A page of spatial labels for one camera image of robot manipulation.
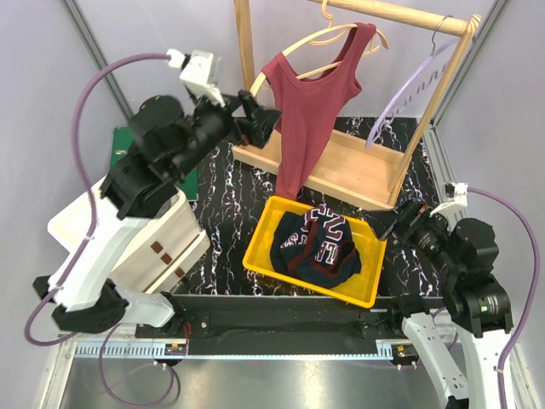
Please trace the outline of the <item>navy tank top maroon trim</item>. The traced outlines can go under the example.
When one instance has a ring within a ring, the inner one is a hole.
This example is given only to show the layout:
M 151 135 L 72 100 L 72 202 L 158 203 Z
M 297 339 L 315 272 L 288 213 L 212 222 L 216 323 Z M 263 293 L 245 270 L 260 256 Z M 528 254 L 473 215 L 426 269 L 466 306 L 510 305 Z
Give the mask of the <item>navy tank top maroon trim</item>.
M 283 214 L 270 259 L 276 273 L 325 289 L 343 284 L 362 268 L 347 219 L 324 204 L 303 215 Z

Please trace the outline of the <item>lilac plastic hanger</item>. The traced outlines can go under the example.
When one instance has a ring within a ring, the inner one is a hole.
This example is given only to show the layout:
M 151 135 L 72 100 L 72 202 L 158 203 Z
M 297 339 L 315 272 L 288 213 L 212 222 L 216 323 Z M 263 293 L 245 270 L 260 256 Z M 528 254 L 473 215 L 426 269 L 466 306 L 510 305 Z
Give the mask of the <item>lilac plastic hanger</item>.
M 455 39 L 451 39 L 440 46 L 435 42 L 435 36 L 439 32 L 439 28 L 448 20 L 452 19 L 451 14 L 446 15 L 441 19 L 441 21 L 436 25 L 431 36 L 432 50 L 429 56 L 411 73 L 411 75 L 405 80 L 403 85 L 396 91 L 392 99 L 388 102 L 382 113 L 378 116 L 373 126 L 370 129 L 370 132 L 367 136 L 365 148 L 369 149 L 381 136 L 382 131 L 385 127 L 389 126 L 397 115 L 399 115 L 407 105 L 412 101 L 413 94 L 409 94 L 407 98 L 404 99 L 404 102 L 401 103 L 401 97 L 405 91 L 417 80 L 417 77 L 424 71 L 429 65 L 431 65 L 434 60 L 446 51 L 450 46 L 456 43 Z

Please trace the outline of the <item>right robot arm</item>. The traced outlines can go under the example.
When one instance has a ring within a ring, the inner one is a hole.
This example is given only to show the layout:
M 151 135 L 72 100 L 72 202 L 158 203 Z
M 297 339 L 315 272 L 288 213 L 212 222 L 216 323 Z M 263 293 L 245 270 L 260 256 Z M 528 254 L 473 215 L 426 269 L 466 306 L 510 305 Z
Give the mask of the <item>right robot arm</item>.
M 500 373 L 493 359 L 507 345 L 513 328 L 511 303 L 494 277 L 499 254 L 493 227 L 463 218 L 453 228 L 438 211 L 407 201 L 382 213 L 373 231 L 399 247 L 417 248 L 444 279 L 442 302 L 462 344 L 462 372 L 441 341 L 429 306 L 418 295 L 396 297 L 387 311 L 387 328 L 407 337 L 416 349 L 442 408 L 498 408 L 491 385 Z

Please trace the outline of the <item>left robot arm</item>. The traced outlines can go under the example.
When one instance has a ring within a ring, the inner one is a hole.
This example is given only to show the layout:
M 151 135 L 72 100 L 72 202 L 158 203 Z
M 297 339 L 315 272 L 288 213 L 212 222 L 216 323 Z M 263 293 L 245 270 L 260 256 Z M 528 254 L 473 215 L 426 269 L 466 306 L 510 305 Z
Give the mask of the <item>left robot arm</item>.
M 129 121 L 134 141 L 89 193 L 91 221 L 79 247 L 60 270 L 34 280 L 62 331 L 98 334 L 120 324 L 149 325 L 165 337 L 184 326 L 184 309 L 168 292 L 124 289 L 109 277 L 132 239 L 178 192 L 178 184 L 221 141 L 263 148 L 281 112 L 244 90 L 223 103 L 202 96 L 186 115 L 170 95 L 148 99 Z

